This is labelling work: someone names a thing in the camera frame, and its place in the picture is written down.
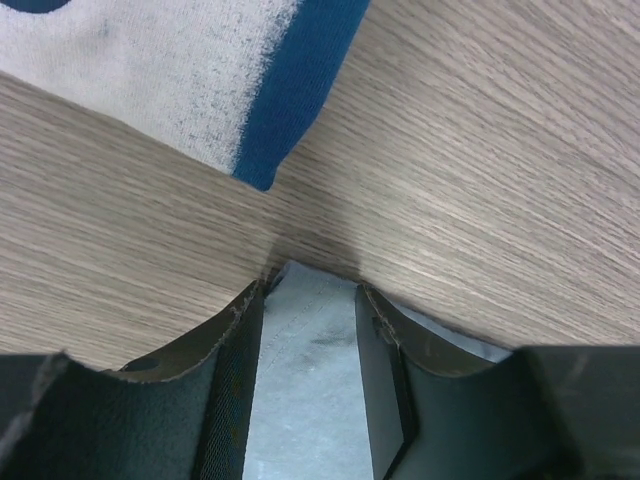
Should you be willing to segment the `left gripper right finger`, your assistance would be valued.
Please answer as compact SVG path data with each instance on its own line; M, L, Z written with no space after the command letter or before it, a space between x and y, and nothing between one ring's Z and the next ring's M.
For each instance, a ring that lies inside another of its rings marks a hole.
M355 313L373 477L391 479L419 433L403 349L434 345L444 358L431 370L454 376L495 364L509 351L396 305L370 285L357 287Z

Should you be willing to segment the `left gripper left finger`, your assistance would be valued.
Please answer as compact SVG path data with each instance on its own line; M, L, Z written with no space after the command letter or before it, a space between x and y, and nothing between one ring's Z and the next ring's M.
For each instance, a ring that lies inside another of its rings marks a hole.
M239 479L244 468L264 287L105 376L125 419L116 479Z

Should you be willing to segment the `grey-blue t shirt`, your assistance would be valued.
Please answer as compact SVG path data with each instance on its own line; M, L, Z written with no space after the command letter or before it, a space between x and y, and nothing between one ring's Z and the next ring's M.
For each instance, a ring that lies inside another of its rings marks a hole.
M264 302L246 479L371 479L356 284L290 261Z

